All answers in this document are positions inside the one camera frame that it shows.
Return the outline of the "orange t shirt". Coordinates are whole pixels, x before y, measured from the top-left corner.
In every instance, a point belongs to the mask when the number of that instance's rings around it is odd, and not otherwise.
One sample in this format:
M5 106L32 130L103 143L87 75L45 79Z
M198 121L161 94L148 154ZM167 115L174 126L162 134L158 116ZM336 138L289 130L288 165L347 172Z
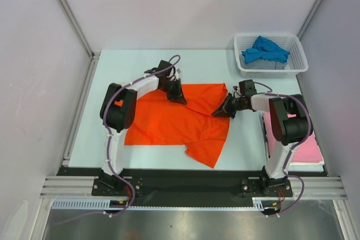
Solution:
M212 113L228 94L224 83L184 84L187 103L170 102L156 90L138 99L133 124L125 136L127 146L184 145L185 153L214 168L230 128L230 119Z

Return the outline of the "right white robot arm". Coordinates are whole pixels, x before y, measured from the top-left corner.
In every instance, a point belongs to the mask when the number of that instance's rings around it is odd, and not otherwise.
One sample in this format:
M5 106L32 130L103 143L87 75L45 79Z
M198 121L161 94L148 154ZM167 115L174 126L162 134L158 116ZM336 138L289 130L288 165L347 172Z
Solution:
M257 92L256 85L268 89ZM300 94L274 94L272 89L253 80L239 82L240 95L227 94L213 117L234 118L243 110L268 112L271 132L275 138L274 150L263 166L258 179L241 180L243 197L292 196L289 166L297 149L313 133L309 112Z

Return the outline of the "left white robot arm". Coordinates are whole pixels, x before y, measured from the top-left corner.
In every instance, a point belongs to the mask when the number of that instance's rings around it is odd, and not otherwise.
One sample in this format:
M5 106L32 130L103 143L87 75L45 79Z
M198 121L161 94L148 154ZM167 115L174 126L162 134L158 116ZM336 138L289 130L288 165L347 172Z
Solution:
M98 176L108 194L116 196L123 190L133 194L129 181L120 176L124 166L120 163L119 142L125 140L127 130L134 122L137 100L144 95L161 90L169 102L186 105L181 79L176 69L180 55L161 60L157 67L146 70L143 75L127 84L111 83L100 109L100 118L107 130L106 157Z

